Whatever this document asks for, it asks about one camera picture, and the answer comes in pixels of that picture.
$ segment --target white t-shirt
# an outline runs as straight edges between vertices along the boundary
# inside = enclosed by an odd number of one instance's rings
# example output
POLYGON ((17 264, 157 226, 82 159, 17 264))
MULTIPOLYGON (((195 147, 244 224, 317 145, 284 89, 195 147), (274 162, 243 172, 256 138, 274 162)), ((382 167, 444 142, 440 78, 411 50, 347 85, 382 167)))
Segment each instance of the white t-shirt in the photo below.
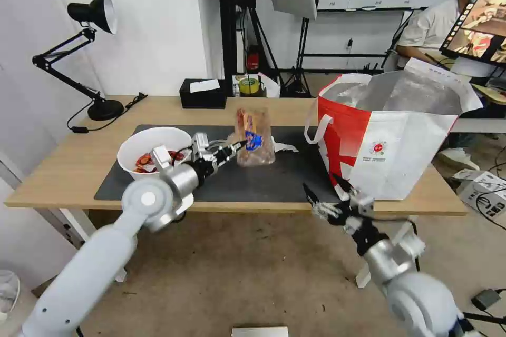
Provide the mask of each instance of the white t-shirt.
MULTIPOLYGON (((427 8, 411 18, 397 45, 439 50, 459 15, 458 0, 445 0, 427 8)), ((407 58, 400 57, 399 67, 406 62, 407 58)))

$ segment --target black desk mat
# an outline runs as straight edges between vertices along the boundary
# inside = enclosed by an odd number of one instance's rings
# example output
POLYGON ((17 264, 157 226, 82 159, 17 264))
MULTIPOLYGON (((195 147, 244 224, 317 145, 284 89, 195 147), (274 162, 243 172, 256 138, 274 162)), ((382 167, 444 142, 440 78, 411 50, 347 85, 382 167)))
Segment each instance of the black desk mat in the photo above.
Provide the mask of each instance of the black desk mat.
MULTIPOLYGON (((145 129, 165 125, 139 125, 138 133, 145 129)), ((205 132, 210 141, 225 139, 233 126, 174 125, 192 135, 205 132)), ((240 167, 235 160, 220 167, 217 174, 208 178, 204 186, 193 193, 195 201, 206 202, 270 202, 304 203, 306 196, 302 182, 325 202, 335 202, 335 193, 328 178, 317 145, 308 145, 301 126, 273 126, 276 142, 295 146, 299 153, 278 152, 272 165, 240 167)), ((125 188, 133 181, 116 161, 95 194, 95 200, 121 200, 125 188)))

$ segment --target display screen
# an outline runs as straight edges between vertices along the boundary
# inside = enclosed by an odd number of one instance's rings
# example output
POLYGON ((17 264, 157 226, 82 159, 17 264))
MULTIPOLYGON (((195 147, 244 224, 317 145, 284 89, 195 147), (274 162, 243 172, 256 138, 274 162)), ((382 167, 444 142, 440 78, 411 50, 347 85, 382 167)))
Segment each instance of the display screen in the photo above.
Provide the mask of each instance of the display screen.
POLYGON ((506 65, 506 0, 470 0, 441 51, 506 65))

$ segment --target desk lamp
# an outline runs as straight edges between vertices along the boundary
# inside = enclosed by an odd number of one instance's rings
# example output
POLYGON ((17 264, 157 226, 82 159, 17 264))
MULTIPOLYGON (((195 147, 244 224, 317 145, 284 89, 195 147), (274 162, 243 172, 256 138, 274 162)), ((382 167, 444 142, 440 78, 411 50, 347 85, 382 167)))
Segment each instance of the desk lamp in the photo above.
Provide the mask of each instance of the desk lamp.
POLYGON ((117 100, 104 99, 99 91, 86 87, 78 83, 68 76, 63 75, 61 72, 55 70, 52 65, 60 59, 72 54, 79 50, 81 47, 95 41, 96 29, 91 27, 94 23, 105 32, 116 34, 118 20, 114 12, 114 7, 111 0, 93 0, 90 4, 70 3, 67 6, 69 16, 78 21, 83 29, 75 36, 67 39, 58 46, 46 51, 43 54, 35 55, 32 62, 38 68, 46 71, 54 77, 65 82, 70 87, 78 90, 93 100, 93 104, 88 108, 88 116, 95 121, 110 120, 118 117, 123 113, 123 104, 117 100), (60 49, 69 44, 70 42, 80 38, 86 38, 86 41, 80 45, 73 47, 69 50, 60 51, 60 49))

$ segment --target black tissue box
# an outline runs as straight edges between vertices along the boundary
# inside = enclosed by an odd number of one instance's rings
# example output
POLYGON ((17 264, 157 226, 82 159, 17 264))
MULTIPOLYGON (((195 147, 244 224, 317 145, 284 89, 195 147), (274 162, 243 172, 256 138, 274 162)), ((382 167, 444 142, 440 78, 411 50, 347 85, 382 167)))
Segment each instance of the black tissue box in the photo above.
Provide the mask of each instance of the black tissue box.
POLYGON ((218 79, 220 88, 202 92, 190 92, 190 83, 203 82, 209 79, 185 79, 179 89, 179 97, 183 108, 224 109, 227 104, 225 80, 218 79))

